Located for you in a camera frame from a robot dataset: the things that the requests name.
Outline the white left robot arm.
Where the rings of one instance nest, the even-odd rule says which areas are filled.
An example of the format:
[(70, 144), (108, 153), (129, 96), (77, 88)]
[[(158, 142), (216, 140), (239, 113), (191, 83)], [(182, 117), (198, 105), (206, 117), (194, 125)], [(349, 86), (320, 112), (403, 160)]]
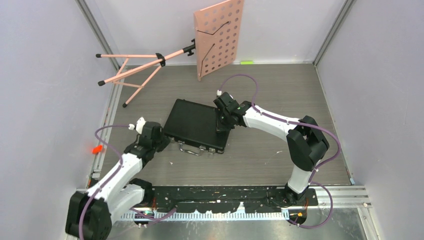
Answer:
[(119, 157), (115, 166), (94, 186), (76, 191), (69, 200), (65, 232), (81, 240), (105, 240), (113, 224), (136, 205), (148, 207), (155, 198), (152, 183), (136, 178), (155, 153), (170, 143), (160, 123), (139, 118), (128, 124), (136, 139)]

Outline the black poker set case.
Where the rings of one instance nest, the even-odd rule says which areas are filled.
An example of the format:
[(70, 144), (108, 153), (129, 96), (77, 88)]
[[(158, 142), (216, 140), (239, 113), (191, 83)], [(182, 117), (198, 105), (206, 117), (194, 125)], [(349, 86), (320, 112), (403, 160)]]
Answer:
[(217, 131), (213, 106), (177, 99), (163, 127), (164, 135), (176, 142), (212, 153), (223, 154), (229, 131)]

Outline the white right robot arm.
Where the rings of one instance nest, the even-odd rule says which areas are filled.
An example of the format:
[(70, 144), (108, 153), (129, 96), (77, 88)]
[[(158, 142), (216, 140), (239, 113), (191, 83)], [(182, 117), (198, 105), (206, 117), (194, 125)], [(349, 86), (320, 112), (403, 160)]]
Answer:
[(322, 131), (316, 128), (315, 119), (307, 115), (301, 119), (285, 117), (249, 101), (238, 103), (229, 93), (220, 90), (213, 102), (217, 107), (217, 131), (242, 126), (264, 131), (287, 143), (294, 167), (282, 195), (291, 205), (299, 205), (306, 197), (315, 166), (330, 147)]

